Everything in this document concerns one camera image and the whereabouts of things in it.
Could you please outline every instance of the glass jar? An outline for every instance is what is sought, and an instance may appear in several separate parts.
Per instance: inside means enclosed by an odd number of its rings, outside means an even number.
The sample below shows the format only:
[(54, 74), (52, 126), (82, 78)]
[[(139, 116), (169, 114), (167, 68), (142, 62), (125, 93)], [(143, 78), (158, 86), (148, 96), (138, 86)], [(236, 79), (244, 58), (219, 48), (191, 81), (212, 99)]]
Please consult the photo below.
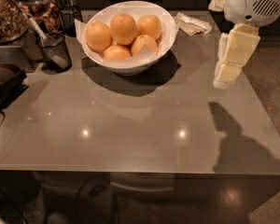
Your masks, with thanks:
[(57, 0), (17, 0), (18, 6), (36, 21), (43, 21), (48, 33), (63, 32)]
[(27, 20), (14, 2), (0, 0), (0, 45), (21, 37), (27, 29)]

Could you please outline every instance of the bowl of oranges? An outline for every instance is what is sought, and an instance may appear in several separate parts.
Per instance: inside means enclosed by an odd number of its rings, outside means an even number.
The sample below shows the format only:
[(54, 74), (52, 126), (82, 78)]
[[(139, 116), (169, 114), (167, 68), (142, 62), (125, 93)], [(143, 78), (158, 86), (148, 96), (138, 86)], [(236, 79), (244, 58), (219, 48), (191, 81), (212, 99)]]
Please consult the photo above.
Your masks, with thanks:
[(80, 43), (94, 62), (130, 76), (156, 63), (174, 44), (177, 31), (164, 8), (130, 1), (95, 14), (81, 31)]

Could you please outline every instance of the white plastic bowl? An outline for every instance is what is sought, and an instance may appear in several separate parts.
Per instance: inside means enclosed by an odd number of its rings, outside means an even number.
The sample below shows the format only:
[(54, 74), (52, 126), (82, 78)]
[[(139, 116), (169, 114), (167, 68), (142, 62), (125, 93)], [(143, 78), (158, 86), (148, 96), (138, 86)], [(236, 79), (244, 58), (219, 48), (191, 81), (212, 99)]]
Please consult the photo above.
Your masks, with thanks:
[(85, 53), (94, 62), (117, 74), (130, 76), (148, 69), (170, 49), (170, 47), (175, 42), (178, 26), (175, 24), (175, 21), (171, 14), (164, 8), (152, 3), (142, 1), (123, 2), (107, 7), (95, 14), (88, 21), (88, 23), (92, 21), (100, 21), (104, 22), (107, 25), (110, 25), (112, 18), (120, 12), (131, 15), (136, 22), (140, 19), (140, 17), (144, 15), (154, 14), (159, 17), (161, 21), (162, 31), (161, 38), (159, 38), (158, 40), (159, 48), (157, 55), (150, 51), (148, 48), (144, 48), (136, 56), (133, 56), (129, 59), (120, 61), (106, 60), (103, 58), (102, 54), (90, 49), (86, 44), (85, 29), (84, 31), (82, 31), (81, 45)]

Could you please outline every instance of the table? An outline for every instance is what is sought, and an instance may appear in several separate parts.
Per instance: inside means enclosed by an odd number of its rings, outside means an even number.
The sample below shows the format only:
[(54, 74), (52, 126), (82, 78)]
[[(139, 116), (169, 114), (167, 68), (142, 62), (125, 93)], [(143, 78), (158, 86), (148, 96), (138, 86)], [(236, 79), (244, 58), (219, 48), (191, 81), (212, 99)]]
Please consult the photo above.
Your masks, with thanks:
[(0, 170), (280, 175), (280, 136), (264, 107), (244, 74), (229, 90), (213, 87), (220, 32), (207, 11), (189, 14), (215, 29), (179, 31), (133, 77), (95, 64), (67, 37), (73, 67), (39, 65), (5, 109)]

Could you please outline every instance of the white robot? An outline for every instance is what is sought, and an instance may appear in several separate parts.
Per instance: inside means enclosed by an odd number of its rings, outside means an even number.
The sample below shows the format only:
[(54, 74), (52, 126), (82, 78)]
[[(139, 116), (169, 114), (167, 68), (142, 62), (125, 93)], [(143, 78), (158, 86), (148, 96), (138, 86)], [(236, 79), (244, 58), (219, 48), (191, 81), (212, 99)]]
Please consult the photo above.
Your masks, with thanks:
[(219, 41), (214, 86), (225, 90), (241, 74), (257, 47), (259, 28), (280, 16), (280, 0), (213, 0), (209, 9), (224, 11), (225, 19), (235, 24)]

